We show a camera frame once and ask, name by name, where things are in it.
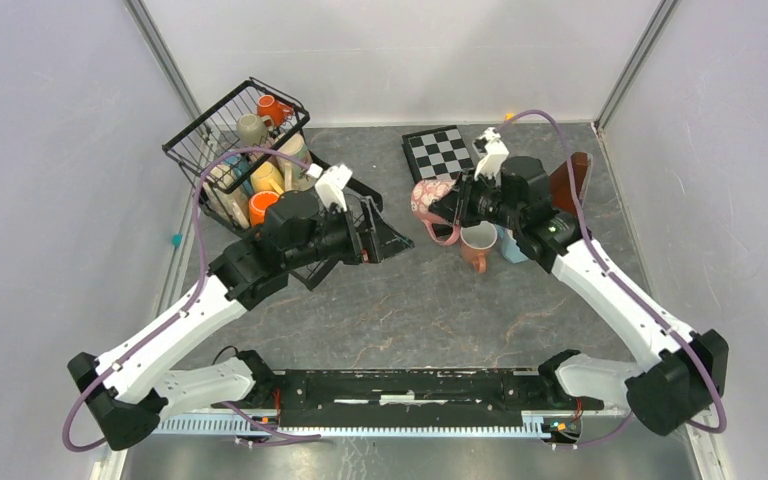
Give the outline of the light blue mug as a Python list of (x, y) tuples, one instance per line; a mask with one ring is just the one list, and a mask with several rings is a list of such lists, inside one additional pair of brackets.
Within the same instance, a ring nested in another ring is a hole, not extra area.
[(521, 252), (510, 229), (497, 225), (496, 230), (498, 234), (498, 249), (506, 261), (511, 264), (528, 261), (528, 257)]

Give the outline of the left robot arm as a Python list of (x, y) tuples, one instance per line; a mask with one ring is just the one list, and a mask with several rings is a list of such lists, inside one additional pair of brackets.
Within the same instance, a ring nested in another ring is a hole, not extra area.
[(147, 438), (180, 413), (243, 400), (266, 405), (271, 371), (251, 352), (195, 370), (176, 364), (207, 337), (288, 284), (291, 271), (322, 261), (377, 264), (413, 248), (376, 204), (362, 198), (362, 217), (324, 207), (311, 191), (291, 191), (265, 210), (262, 224), (203, 264), (197, 283), (166, 312), (118, 347), (82, 352), (67, 365), (85, 406), (114, 451)]

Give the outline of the salmon pink mug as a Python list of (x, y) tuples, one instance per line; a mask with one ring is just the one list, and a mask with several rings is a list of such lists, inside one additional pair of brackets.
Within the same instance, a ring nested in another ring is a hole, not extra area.
[(487, 270), (487, 256), (495, 246), (498, 233), (495, 226), (487, 221), (478, 225), (463, 227), (460, 231), (460, 254), (462, 259), (477, 273)]

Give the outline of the pink floral mug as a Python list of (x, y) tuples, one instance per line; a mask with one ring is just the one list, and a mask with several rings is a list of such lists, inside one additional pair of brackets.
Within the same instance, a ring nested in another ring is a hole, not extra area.
[[(425, 226), (431, 239), (441, 246), (456, 244), (460, 238), (461, 229), (433, 213), (430, 207), (433, 202), (441, 200), (454, 187), (452, 179), (426, 179), (416, 183), (410, 195), (410, 207), (413, 215)], [(448, 227), (449, 232), (439, 236), (434, 226)]]

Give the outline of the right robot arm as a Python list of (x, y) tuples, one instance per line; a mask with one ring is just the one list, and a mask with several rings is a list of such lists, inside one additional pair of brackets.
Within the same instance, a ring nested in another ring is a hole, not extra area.
[(661, 436), (685, 424), (725, 431), (727, 341), (714, 329), (696, 331), (631, 281), (579, 215), (555, 206), (540, 160), (513, 157), (491, 176), (471, 169), (454, 180), (422, 181), (411, 206), (460, 238), (483, 223), (510, 231), (519, 251), (577, 293), (632, 354), (630, 362), (576, 350), (555, 355), (537, 382), (545, 405), (562, 408), (575, 397), (614, 404)]

